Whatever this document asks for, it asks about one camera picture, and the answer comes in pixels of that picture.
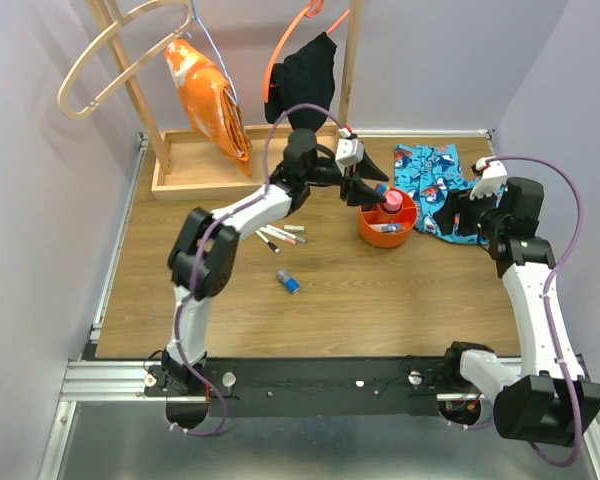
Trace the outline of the black highlighter blue cap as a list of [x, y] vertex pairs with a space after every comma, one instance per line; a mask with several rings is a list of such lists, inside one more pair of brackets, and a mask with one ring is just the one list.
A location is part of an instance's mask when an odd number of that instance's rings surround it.
[[378, 192], [381, 195], [385, 195], [388, 192], [388, 190], [389, 190], [388, 185], [384, 184], [384, 183], [378, 183], [375, 186], [375, 191]]

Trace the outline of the pink cap marker tube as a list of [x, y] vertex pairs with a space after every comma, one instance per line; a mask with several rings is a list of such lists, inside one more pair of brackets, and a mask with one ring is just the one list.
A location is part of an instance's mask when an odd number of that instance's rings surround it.
[[386, 201], [382, 208], [388, 213], [399, 212], [403, 207], [402, 194], [395, 189], [390, 189], [385, 194]]

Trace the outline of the peach cap white marker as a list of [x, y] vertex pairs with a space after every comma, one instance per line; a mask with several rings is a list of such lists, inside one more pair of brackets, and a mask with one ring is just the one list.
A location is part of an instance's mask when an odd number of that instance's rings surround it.
[[273, 238], [276, 238], [276, 239], [281, 240], [283, 242], [289, 243], [291, 245], [296, 245], [297, 244], [297, 242], [296, 242], [295, 239], [293, 239], [293, 238], [291, 238], [291, 237], [289, 237], [287, 235], [280, 234], [277, 231], [269, 230], [269, 229], [266, 229], [266, 228], [260, 228], [259, 231], [261, 233], [263, 233], [263, 234], [269, 235], [269, 236], [271, 236]]

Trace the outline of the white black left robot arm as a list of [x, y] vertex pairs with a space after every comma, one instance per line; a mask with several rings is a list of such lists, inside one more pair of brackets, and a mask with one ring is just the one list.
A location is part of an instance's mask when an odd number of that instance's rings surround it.
[[189, 395], [201, 385], [196, 364], [206, 355], [211, 300], [227, 285], [242, 240], [297, 211], [314, 187], [338, 188], [341, 200], [352, 207], [384, 202], [384, 194], [368, 183], [386, 182], [388, 175], [356, 134], [342, 129], [339, 135], [336, 150], [330, 150], [312, 130], [293, 131], [280, 163], [254, 193], [224, 208], [189, 213], [167, 261], [175, 307], [161, 366], [177, 393]]

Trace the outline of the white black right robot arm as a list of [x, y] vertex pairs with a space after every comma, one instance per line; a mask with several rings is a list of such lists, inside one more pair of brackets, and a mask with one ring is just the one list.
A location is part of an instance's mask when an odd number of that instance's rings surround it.
[[551, 244], [536, 234], [543, 200], [540, 183], [512, 177], [492, 193], [452, 189], [435, 214], [442, 232], [487, 241], [521, 351], [521, 370], [513, 373], [491, 348], [455, 341], [439, 371], [447, 389], [472, 385], [492, 403], [501, 437], [573, 447], [600, 411], [600, 384], [587, 379], [570, 347], [557, 298], [557, 262]]

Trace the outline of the orange round divided organizer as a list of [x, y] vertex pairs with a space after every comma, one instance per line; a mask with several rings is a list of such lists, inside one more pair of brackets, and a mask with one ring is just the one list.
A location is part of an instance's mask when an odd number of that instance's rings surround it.
[[419, 211], [415, 201], [405, 192], [377, 184], [375, 190], [386, 201], [363, 206], [358, 213], [358, 232], [374, 247], [390, 249], [402, 245], [414, 229]]

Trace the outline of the blue shark print cloth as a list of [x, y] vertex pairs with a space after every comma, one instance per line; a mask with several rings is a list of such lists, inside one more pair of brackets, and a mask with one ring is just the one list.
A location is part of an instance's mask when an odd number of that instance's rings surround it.
[[[415, 230], [455, 244], [485, 244], [480, 233], [470, 236], [441, 236], [433, 215], [451, 192], [471, 192], [477, 178], [466, 178], [454, 144], [439, 147], [399, 145], [394, 152], [395, 187], [409, 195], [419, 211]], [[496, 194], [497, 203], [504, 190]]]

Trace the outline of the grey white eraser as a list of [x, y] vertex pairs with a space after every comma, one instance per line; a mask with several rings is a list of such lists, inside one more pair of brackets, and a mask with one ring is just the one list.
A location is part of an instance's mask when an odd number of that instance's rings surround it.
[[305, 233], [306, 228], [302, 225], [289, 225], [285, 224], [283, 230], [290, 233]]

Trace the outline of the grey cap white marker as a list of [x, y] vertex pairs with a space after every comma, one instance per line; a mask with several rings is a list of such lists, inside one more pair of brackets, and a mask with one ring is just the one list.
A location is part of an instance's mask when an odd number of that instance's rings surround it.
[[291, 238], [295, 239], [295, 240], [296, 240], [296, 242], [297, 242], [297, 244], [306, 244], [306, 243], [307, 243], [307, 240], [306, 240], [306, 239], [304, 239], [304, 238], [302, 238], [302, 237], [300, 237], [300, 236], [297, 236], [297, 235], [295, 235], [295, 234], [292, 234], [292, 233], [290, 233], [290, 232], [286, 232], [286, 231], [284, 231], [284, 230], [278, 229], [278, 228], [276, 228], [276, 227], [273, 227], [273, 226], [271, 226], [271, 225], [267, 225], [265, 228], [266, 228], [266, 229], [269, 229], [269, 230], [277, 231], [277, 232], [279, 232], [280, 234], [287, 235], [287, 236], [289, 236], [289, 237], [291, 237]]

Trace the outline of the black cap whiteboard marker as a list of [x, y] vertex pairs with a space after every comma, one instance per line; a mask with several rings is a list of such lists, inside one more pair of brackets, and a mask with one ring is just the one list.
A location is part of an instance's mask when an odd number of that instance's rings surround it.
[[264, 233], [256, 231], [256, 235], [267, 245], [267, 247], [275, 254], [280, 253], [279, 247], [274, 244]]

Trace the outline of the black hanging garment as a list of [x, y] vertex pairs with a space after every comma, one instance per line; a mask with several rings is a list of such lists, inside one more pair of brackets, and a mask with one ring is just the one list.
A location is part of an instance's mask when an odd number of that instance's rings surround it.
[[281, 113], [309, 103], [329, 110], [335, 94], [336, 43], [326, 32], [317, 35], [282, 63], [273, 65], [267, 83], [264, 115], [273, 124]]

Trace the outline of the grey glue stick blue cap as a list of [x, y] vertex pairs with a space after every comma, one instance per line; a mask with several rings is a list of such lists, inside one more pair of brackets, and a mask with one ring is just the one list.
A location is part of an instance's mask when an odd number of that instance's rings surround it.
[[276, 279], [285, 287], [290, 294], [295, 294], [300, 285], [297, 280], [286, 269], [280, 269], [276, 273]]

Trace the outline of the wooden rack base tray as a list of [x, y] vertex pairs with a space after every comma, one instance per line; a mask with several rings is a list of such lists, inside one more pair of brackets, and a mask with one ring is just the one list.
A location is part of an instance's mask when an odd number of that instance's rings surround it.
[[276, 128], [269, 147], [264, 143], [270, 132], [268, 125], [246, 128], [249, 150], [250, 177], [228, 160], [221, 149], [191, 129], [164, 130], [170, 170], [159, 164], [154, 167], [151, 192], [158, 201], [207, 200], [227, 195], [246, 196], [263, 183], [263, 166], [274, 170], [282, 157], [291, 133], [288, 124]]

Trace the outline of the orange white folded cloth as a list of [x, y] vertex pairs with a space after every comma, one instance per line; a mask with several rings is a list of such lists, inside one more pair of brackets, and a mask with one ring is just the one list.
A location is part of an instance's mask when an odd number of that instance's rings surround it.
[[192, 128], [250, 177], [251, 141], [229, 79], [182, 39], [167, 46], [164, 58]]

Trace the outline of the wooden clothes rack posts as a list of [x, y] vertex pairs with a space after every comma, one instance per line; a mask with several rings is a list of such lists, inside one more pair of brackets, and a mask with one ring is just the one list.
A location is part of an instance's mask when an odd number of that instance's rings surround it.
[[[349, 112], [349, 104], [350, 104], [350, 96], [353, 85], [353, 72], [355, 67], [356, 55], [357, 55], [357, 47], [358, 47], [358, 34], [359, 34], [359, 24], [360, 24], [360, 16], [362, 12], [362, 3], [363, 1], [350, 1], [350, 7], [346, 10], [341, 17], [327, 30], [327, 34], [331, 34], [335, 29], [339, 27], [339, 25], [348, 19], [349, 25], [347, 27], [347, 39], [346, 39], [346, 47], [345, 47], [345, 58], [344, 58], [344, 66], [342, 73], [342, 81], [341, 81], [341, 95], [339, 101], [339, 115], [340, 120], [345, 120], [348, 117]], [[289, 37], [298, 26], [300, 21], [303, 18], [311, 18], [317, 15], [323, 8], [324, 1], [310, 1], [306, 7], [296, 16], [296, 18], [291, 22], [278, 44], [276, 45], [269, 63], [267, 64], [265, 70], [265, 79], [263, 81], [263, 100], [266, 101], [268, 99], [267, 93], [267, 82], [269, 79], [269, 75], [271, 74], [273, 65], [276, 63], [278, 56], [280, 55], [284, 45], [288, 41]], [[189, 32], [192, 28], [192, 25], [196, 23], [193, 18], [193, 23], [189, 30], [183, 35], [189, 35]], [[120, 63], [116, 61], [113, 57], [116, 65], [118, 66]], [[131, 99], [131, 102], [136, 110], [136, 113], [142, 123], [142, 125], [146, 128], [147, 134], [149, 136], [149, 142], [154, 149], [154, 153], [156, 156], [156, 164], [159, 164], [164, 171], [170, 170], [170, 158], [168, 153], [168, 148], [164, 144], [162, 132], [157, 125], [155, 117], [151, 112], [151, 109], [148, 105], [148, 102], [145, 98], [144, 92], [139, 84], [136, 75], [128, 82], [126, 82], [123, 86], [125, 86], [127, 93]]]

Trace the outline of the wooden clothes hanger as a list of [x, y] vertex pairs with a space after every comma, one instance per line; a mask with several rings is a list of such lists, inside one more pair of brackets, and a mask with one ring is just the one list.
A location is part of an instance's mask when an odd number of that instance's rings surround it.
[[[146, 63], [161, 53], [173, 41], [182, 37], [191, 27], [194, 17], [193, 7], [189, 1], [145, 1], [126, 13], [120, 10], [117, 1], [88, 1], [87, 5], [91, 8], [93, 17], [100, 27], [100, 33], [72, 65], [57, 94], [57, 104], [61, 112], [73, 120], [83, 120], [91, 116], [117, 89], [130, 81]], [[132, 22], [153, 11], [172, 6], [179, 6], [184, 9], [183, 23], [171, 28], [163, 39], [131, 63], [120, 37], [121, 31]], [[89, 62], [105, 48], [109, 49], [112, 56], [120, 63], [118, 75], [81, 110], [73, 110], [70, 106], [70, 94], [74, 85]]]

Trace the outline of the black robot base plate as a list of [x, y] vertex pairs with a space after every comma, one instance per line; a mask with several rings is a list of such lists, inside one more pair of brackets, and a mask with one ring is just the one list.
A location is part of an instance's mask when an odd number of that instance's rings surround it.
[[175, 360], [145, 367], [144, 393], [211, 417], [476, 413], [478, 391], [438, 356], [209, 357], [197, 379]]

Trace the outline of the aluminium frame rail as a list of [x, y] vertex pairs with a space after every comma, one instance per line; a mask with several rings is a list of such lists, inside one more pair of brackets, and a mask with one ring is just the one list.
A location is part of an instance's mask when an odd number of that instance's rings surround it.
[[136, 167], [123, 214], [117, 230], [113, 251], [107, 265], [102, 289], [98, 295], [95, 313], [90, 324], [87, 342], [79, 359], [67, 363], [55, 416], [41, 462], [38, 477], [60, 477], [63, 457], [72, 431], [77, 407], [87, 402], [144, 401], [141, 380], [142, 362], [139, 360], [97, 360], [95, 351], [99, 344], [107, 306], [118, 267], [124, 238], [129, 224], [142, 168], [149, 150], [148, 135], [138, 134]]

